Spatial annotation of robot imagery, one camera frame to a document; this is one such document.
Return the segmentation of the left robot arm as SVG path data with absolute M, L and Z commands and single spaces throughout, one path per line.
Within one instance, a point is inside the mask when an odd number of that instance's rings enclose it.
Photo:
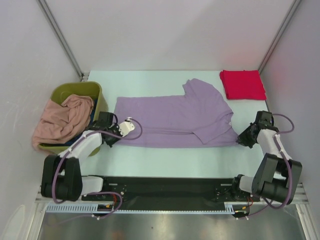
M 114 144 L 121 136 L 118 117 L 111 112 L 100 112 L 82 135 L 66 150 L 50 154 L 44 160 L 40 193 L 55 203 L 77 201 L 83 194 L 81 160 L 85 160 L 104 142 Z

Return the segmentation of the purple t shirt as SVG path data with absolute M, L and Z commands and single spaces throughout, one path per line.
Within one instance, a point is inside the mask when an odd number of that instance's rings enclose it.
M 206 148 L 236 145 L 233 111 L 222 94 L 199 79 L 188 80 L 184 95 L 118 97 L 114 114 L 140 125 L 119 141 L 145 148 Z

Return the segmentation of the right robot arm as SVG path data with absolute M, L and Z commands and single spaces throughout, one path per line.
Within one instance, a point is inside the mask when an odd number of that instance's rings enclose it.
M 268 111 L 258 111 L 254 122 L 238 136 L 239 145 L 252 148 L 258 144 L 264 156 L 253 177 L 239 174 L 233 179 L 230 194 L 237 201 L 252 194 L 271 208 L 280 209 L 293 201 L 303 167 L 291 158 L 281 142 L 281 134 L 295 129 L 293 122 L 289 121 L 291 130 L 280 131 L 274 116 Z

